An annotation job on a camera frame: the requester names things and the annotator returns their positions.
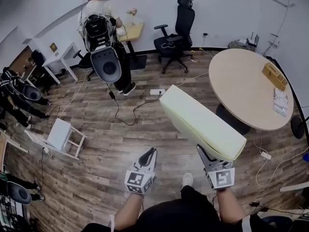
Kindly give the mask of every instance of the foot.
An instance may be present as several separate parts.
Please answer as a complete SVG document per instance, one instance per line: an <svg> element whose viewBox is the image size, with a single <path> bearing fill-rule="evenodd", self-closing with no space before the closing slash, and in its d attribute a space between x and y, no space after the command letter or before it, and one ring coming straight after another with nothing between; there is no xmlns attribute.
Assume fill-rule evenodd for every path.
<svg viewBox="0 0 309 232"><path fill-rule="evenodd" d="M191 173L185 173L183 176L182 189L185 186L192 186L192 184L193 184L193 175Z"/></svg>
<svg viewBox="0 0 309 232"><path fill-rule="evenodd" d="M46 115L46 114L45 114L45 117L44 117L44 118L41 118L41 120L45 120L46 118L49 118L49 115Z"/></svg>
<svg viewBox="0 0 309 232"><path fill-rule="evenodd" d="M38 201L44 201L45 200L45 196L40 195L40 198L38 199Z"/></svg>
<svg viewBox="0 0 309 232"><path fill-rule="evenodd" d="M41 190L41 186L40 186L39 181L34 180L34 183L37 185L37 187L36 187L35 189L36 189L36 190Z"/></svg>
<svg viewBox="0 0 309 232"><path fill-rule="evenodd" d="M124 93L124 96L128 96L136 88L136 83L131 83L130 90L127 93Z"/></svg>

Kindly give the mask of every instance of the round table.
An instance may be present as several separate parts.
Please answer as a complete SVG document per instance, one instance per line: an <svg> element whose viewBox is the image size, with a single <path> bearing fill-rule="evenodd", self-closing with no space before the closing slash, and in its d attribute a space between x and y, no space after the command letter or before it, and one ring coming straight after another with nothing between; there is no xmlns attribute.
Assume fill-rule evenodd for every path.
<svg viewBox="0 0 309 232"><path fill-rule="evenodd" d="M250 127L277 130L292 116L294 99L289 84L284 90L288 96L287 116L274 111L275 86L262 73L268 62L248 50L228 49L218 53L209 65L211 87L222 104L216 114L241 134Z"/></svg>

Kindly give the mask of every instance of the sneaker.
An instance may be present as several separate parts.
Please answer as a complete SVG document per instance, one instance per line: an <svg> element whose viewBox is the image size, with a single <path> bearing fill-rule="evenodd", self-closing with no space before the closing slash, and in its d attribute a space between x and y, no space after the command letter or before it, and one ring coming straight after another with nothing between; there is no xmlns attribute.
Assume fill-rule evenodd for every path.
<svg viewBox="0 0 309 232"><path fill-rule="evenodd" d="M49 115L46 115L46 114L45 114L45 117L44 117L44 118L41 118L41 120L45 120L46 118L49 118Z"/></svg>
<svg viewBox="0 0 309 232"><path fill-rule="evenodd" d="M124 93L124 96L128 96L133 90L136 88L136 83L131 83L130 91L128 93Z"/></svg>
<svg viewBox="0 0 309 232"><path fill-rule="evenodd" d="M35 189L36 189L36 190L41 190L41 186L40 186L39 181L34 180L34 183L37 185L37 187L36 187Z"/></svg>
<svg viewBox="0 0 309 232"><path fill-rule="evenodd" d="M38 199L38 201L44 201L45 200L45 196L43 196L43 195L40 195L40 199Z"/></svg>
<svg viewBox="0 0 309 232"><path fill-rule="evenodd" d="M185 173L183 176L182 189L185 186L192 186L193 184L193 175L191 173Z"/></svg>

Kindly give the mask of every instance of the white shirt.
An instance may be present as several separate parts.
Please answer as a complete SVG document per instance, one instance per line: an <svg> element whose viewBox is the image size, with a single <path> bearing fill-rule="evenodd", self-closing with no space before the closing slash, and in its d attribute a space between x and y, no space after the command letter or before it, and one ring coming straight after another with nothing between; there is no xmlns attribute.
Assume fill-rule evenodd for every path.
<svg viewBox="0 0 309 232"><path fill-rule="evenodd" d="M83 26L84 22L90 17L91 15L109 15L114 19L119 17L116 10L112 9L110 5L98 1L98 0L91 0L88 4L83 8L82 11L78 13L78 31L82 37L84 37Z"/></svg>

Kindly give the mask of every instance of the brown box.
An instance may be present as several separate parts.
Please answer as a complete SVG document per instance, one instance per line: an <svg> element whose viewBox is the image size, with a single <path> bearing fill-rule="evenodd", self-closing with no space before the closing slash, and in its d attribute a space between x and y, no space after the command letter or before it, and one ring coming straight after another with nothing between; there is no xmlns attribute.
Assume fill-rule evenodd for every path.
<svg viewBox="0 0 309 232"><path fill-rule="evenodd" d="M285 87L288 84L288 81L285 79L285 77L281 74L279 69L273 65L271 62L268 62L265 64L262 73L269 79L269 81L272 82L275 87L278 89L284 91Z"/></svg>

